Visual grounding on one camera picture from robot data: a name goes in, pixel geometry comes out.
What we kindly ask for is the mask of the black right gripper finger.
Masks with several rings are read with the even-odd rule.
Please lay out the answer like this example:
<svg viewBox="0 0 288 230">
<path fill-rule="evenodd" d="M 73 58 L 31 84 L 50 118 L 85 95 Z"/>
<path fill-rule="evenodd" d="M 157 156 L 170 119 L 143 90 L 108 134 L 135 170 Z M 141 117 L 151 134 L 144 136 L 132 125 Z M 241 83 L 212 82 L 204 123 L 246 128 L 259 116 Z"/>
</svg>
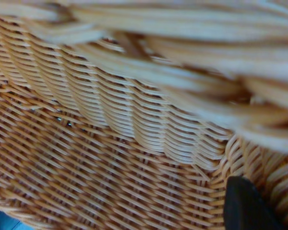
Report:
<svg viewBox="0 0 288 230">
<path fill-rule="evenodd" d="M 284 230 L 255 185 L 242 176 L 227 180 L 224 203 L 226 230 Z"/>
</svg>

